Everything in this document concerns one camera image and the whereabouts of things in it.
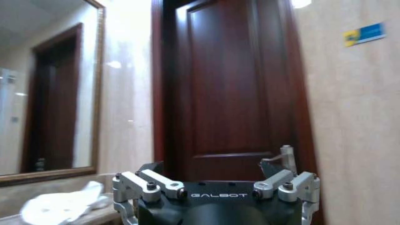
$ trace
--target blue sticker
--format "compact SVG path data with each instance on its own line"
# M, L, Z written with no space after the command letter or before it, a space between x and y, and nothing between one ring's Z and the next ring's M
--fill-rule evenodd
M383 23L377 23L368 27L363 27L357 30L351 30L344 33L345 46L353 46L368 41L384 38L387 35L384 33Z

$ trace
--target countertop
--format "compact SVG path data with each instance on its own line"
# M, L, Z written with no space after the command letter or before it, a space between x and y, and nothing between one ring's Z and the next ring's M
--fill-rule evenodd
M113 210L113 205L93 210L87 215L81 216L71 225L100 225L120 218L120 214ZM0 225L25 225L20 215L0 218Z

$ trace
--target screw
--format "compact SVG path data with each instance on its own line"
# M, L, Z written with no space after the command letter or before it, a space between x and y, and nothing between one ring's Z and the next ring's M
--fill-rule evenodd
M283 187L287 189L287 190L293 190L293 184L291 182L285 182L283 184Z
M155 182L152 182L152 181L151 181L151 182L148 182L148 185L147 185L147 186L148 186L148 190L149 190L149 191L152 191L152 190L155 190L155 189L157 188L157 185L156 185L156 183L155 183Z
M253 190L251 195L256 200L260 200L263 197L263 193L260 192L260 190Z
M177 199L184 199L187 197L188 197L188 191L184 188L179 189L177 190Z

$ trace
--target white towel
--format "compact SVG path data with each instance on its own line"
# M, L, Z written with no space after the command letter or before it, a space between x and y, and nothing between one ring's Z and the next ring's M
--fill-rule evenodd
M76 192L39 195L20 209L25 223L32 225L64 225L75 221L91 209L103 207L105 196L100 196L103 184L91 181Z

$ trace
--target wall tile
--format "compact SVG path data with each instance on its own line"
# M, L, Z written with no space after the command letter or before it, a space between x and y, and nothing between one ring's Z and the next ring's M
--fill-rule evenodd
M104 5L100 173L116 173L136 171L153 155L151 1L105 0Z
M320 0L295 12L328 224L400 224L400 2ZM343 32L380 22L384 39L344 46Z

